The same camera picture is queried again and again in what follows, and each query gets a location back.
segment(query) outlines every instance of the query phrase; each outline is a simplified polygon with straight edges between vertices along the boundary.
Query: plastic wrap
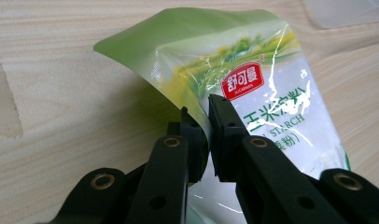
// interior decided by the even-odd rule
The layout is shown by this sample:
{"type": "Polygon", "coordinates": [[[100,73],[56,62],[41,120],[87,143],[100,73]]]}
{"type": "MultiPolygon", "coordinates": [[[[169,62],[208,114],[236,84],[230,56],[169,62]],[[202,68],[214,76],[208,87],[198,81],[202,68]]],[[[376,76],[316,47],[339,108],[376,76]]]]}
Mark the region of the plastic wrap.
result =
{"type": "MultiPolygon", "coordinates": [[[[214,93],[232,101],[250,134],[272,139],[305,174],[348,168],[296,36],[267,11],[166,9],[94,48],[185,106],[208,139],[214,93]]],[[[189,189],[189,217],[197,220],[189,223],[244,221],[233,189],[218,183],[209,161],[203,181],[189,189]]]]}

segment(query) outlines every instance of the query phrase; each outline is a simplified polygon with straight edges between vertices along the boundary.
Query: light wooden surface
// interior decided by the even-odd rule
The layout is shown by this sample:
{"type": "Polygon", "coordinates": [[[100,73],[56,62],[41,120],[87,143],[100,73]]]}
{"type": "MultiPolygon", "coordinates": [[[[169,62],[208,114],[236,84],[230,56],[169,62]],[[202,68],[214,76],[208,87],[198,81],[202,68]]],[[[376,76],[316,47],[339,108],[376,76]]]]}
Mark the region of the light wooden surface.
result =
{"type": "Polygon", "coordinates": [[[379,187],[379,23],[325,30],[305,1],[0,0],[0,223],[49,221],[86,173],[147,160],[178,110],[92,46],[168,7],[287,20],[354,172],[379,187]]]}

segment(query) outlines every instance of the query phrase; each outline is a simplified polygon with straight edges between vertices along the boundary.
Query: food package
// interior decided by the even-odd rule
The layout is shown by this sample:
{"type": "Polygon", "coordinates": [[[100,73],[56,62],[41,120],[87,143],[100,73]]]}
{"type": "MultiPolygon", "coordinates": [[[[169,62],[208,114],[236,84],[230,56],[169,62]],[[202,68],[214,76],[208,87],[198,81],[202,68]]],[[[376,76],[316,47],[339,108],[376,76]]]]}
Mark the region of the food package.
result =
{"type": "MultiPolygon", "coordinates": [[[[209,140],[213,93],[231,100],[248,132],[272,139],[301,172],[319,178],[325,169],[349,168],[295,34],[270,12],[165,9],[94,49],[185,106],[209,140]]],[[[238,223],[243,214],[232,186],[216,187],[210,169],[189,189],[189,208],[206,214],[200,215],[204,223],[238,223]]]]}

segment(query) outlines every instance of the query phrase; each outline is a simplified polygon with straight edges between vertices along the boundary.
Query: plastic bag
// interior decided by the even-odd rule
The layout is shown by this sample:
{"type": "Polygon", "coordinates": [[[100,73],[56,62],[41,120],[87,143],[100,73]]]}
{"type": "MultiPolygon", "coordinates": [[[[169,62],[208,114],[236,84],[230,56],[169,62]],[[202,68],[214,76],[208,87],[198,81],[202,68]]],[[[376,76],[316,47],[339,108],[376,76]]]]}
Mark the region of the plastic bag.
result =
{"type": "MultiPolygon", "coordinates": [[[[319,178],[325,169],[348,168],[300,44],[289,25],[267,11],[166,9],[94,49],[185,106],[208,139],[208,95],[220,94],[250,134],[272,139],[305,174],[319,178]]],[[[189,214],[204,223],[243,221],[232,185],[215,183],[210,169],[189,189],[189,210],[195,211],[189,214]],[[221,211],[233,219],[216,218],[221,211]]]]}

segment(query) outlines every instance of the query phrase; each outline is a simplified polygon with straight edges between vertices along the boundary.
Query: transparent plastic packaging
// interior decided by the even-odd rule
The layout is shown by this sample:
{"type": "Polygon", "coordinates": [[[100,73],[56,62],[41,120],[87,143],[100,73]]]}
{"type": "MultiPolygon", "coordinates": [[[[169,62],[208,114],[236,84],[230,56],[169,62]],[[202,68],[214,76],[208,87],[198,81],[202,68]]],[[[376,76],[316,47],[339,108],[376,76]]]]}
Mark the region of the transparent plastic packaging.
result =
{"type": "MultiPolygon", "coordinates": [[[[214,93],[232,101],[250,134],[272,139],[303,173],[319,178],[349,167],[295,34],[267,11],[166,9],[94,49],[185,106],[208,139],[214,93]]],[[[188,222],[244,221],[234,185],[218,183],[209,160],[203,180],[189,188],[188,222]]]]}

